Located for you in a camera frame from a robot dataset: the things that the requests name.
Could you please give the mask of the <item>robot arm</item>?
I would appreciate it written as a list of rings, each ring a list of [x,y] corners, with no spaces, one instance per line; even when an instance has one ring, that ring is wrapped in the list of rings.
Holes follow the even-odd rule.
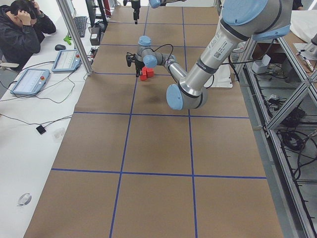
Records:
[[[131,7],[133,8],[133,20],[135,24],[138,24],[141,1],[140,0],[124,0],[123,5],[126,6],[127,3],[131,3]],[[160,6],[165,6],[167,3],[177,2],[177,0],[149,0],[149,4],[151,8],[158,8]]]
[[[291,0],[226,0],[215,36],[189,72],[173,55],[153,50],[148,36],[139,38],[137,52],[126,56],[127,64],[135,64],[136,76],[141,75],[143,67],[164,66],[176,81],[166,91],[169,107],[173,110],[199,108],[208,98],[204,85],[239,43],[250,38],[257,41],[288,34],[292,6]]]

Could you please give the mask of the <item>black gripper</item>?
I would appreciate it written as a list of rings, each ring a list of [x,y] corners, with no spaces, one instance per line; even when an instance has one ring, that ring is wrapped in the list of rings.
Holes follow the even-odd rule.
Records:
[[[134,9],[134,11],[133,11],[134,22],[135,22],[135,24],[138,24],[139,9],[141,7],[141,1],[140,0],[131,0],[131,6]]]
[[[136,77],[139,77],[142,75],[142,68],[144,67],[144,63],[137,59],[134,60],[134,63],[136,68]]]

